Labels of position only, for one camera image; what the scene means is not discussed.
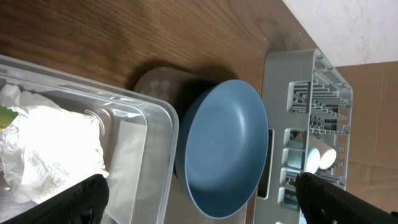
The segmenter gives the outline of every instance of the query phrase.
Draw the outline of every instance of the clear plastic bin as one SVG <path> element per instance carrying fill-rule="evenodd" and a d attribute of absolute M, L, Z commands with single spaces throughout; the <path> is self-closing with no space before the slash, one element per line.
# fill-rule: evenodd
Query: clear plastic bin
<path fill-rule="evenodd" d="M 122 222 L 163 223 L 178 135 L 178 116 L 168 103 L 0 55 L 0 88 L 7 83 L 39 93 L 66 110 L 96 116 L 102 123 L 104 163 L 113 178 L 108 177 L 109 186 L 122 189 L 111 191 L 110 201 L 125 204 L 114 220 L 120 222 L 122 215 Z M 1 174 L 0 222 L 33 206 L 16 202 Z M 112 218 L 106 214 L 103 223 L 112 223 Z"/>

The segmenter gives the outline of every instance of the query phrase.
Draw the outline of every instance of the gray dish rack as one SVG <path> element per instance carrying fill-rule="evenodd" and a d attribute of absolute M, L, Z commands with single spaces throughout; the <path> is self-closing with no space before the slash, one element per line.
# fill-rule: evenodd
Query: gray dish rack
<path fill-rule="evenodd" d="M 303 172 L 311 134 L 338 153 L 335 163 L 316 175 L 346 188 L 353 89 L 318 49 L 275 52 L 266 58 L 262 101 L 272 133 L 271 159 L 263 175 L 268 184 L 259 189 L 263 194 L 257 197 L 254 223 L 303 223 L 295 198 L 297 173 L 291 171 Z M 303 149 L 288 146 L 297 133 L 304 133 Z M 287 165 L 290 150 L 303 152 L 301 169 Z"/>

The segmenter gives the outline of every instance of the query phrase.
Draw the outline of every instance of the crumpled plastic bag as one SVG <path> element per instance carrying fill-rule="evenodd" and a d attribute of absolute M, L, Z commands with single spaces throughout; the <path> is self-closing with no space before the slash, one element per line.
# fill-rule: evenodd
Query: crumpled plastic bag
<path fill-rule="evenodd" d="M 0 131 L 4 179 L 16 200 L 41 203 L 94 174 L 108 176 L 96 118 L 12 85 L 0 91 L 0 105 L 19 113 Z"/>

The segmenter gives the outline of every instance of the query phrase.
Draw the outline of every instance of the blue bowl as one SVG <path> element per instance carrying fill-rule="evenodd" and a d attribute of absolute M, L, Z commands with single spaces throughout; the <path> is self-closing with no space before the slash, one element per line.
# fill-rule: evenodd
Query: blue bowl
<path fill-rule="evenodd" d="M 268 122 L 254 88 L 230 80 L 204 92 L 180 126 L 177 177 L 206 216 L 227 218 L 254 193 L 266 162 Z"/>

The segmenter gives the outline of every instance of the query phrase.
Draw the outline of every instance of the dark wood tabletop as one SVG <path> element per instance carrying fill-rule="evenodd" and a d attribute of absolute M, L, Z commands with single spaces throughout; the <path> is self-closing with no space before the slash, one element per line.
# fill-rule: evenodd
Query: dark wood tabletop
<path fill-rule="evenodd" d="M 0 1 L 0 54 L 127 89 L 168 66 L 260 93 L 268 52 L 314 47 L 282 0 Z"/>

